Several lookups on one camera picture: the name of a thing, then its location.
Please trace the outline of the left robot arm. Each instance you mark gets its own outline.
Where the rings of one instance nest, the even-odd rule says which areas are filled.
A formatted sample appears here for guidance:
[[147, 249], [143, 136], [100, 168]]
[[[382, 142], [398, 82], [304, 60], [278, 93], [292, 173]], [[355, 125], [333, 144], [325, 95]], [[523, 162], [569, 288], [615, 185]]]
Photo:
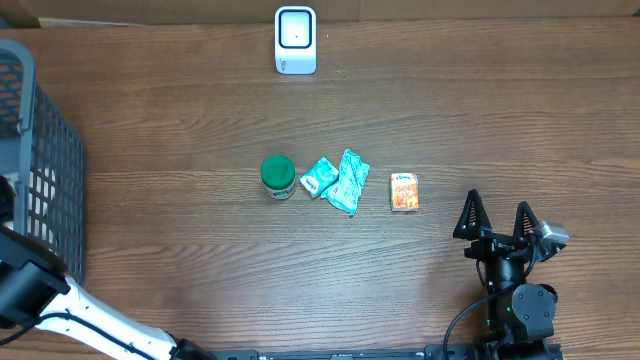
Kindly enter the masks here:
[[139, 323], [87, 292], [43, 243], [1, 227], [1, 327], [18, 330], [7, 345], [30, 330], [73, 338], [114, 359], [212, 359], [185, 339]]

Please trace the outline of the green cap white bottle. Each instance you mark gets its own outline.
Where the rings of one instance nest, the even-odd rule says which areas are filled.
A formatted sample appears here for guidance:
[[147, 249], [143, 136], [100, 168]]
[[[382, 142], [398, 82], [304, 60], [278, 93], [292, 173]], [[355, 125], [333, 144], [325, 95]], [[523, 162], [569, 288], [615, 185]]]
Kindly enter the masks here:
[[260, 168], [261, 181], [267, 194], [276, 200], [285, 200], [295, 192], [295, 167], [284, 155], [272, 155]]

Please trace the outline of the small teal tissue pack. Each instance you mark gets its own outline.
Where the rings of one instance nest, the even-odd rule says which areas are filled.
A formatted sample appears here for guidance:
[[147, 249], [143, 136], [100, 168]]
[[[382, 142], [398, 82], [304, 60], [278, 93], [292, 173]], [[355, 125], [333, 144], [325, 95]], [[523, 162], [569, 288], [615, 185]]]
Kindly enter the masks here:
[[325, 157], [318, 160], [300, 177], [300, 183], [312, 198], [316, 198], [337, 181], [339, 170]]

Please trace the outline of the orange snack packet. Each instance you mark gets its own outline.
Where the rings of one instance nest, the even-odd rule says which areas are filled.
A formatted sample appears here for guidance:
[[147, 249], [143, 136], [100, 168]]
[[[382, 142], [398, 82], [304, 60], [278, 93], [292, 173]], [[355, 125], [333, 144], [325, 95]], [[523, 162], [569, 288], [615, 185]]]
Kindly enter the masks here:
[[419, 205], [418, 178], [415, 173], [393, 173], [390, 177], [391, 210], [417, 211]]

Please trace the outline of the teal wet wipes pack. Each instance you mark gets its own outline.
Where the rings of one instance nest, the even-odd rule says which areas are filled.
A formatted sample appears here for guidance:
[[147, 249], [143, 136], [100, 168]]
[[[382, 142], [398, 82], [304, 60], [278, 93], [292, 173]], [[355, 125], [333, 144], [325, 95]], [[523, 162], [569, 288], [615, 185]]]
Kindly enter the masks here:
[[354, 216], [369, 170], [369, 164], [363, 162], [361, 157], [350, 149], [346, 149], [340, 162], [337, 181], [322, 192], [321, 198], [326, 199], [335, 208]]

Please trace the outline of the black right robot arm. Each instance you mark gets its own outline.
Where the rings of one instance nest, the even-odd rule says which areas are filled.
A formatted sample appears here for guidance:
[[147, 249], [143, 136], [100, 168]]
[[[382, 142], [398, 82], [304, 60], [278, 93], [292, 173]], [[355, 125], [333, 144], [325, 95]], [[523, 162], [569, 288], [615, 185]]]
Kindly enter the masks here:
[[547, 284], [529, 283], [527, 278], [536, 264], [567, 246], [565, 227], [537, 219], [528, 203], [521, 202], [513, 233], [496, 233], [478, 191], [473, 189], [467, 194], [453, 236], [470, 242], [464, 256], [476, 261], [486, 296], [452, 320], [443, 339], [443, 357], [453, 354], [449, 339], [455, 325], [484, 306], [490, 333], [467, 345], [461, 358], [561, 359], [560, 347], [547, 344], [554, 335], [557, 292]]

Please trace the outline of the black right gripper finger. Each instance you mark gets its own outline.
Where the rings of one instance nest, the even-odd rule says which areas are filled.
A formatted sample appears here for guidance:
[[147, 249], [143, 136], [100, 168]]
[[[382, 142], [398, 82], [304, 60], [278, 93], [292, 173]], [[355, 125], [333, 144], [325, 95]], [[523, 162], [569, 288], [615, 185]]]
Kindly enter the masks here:
[[517, 239], [529, 237], [538, 223], [539, 220], [529, 204], [526, 201], [520, 202], [516, 211], [513, 236]]
[[453, 231], [458, 239], [480, 239], [492, 232], [492, 226], [476, 189], [468, 192], [466, 201]]

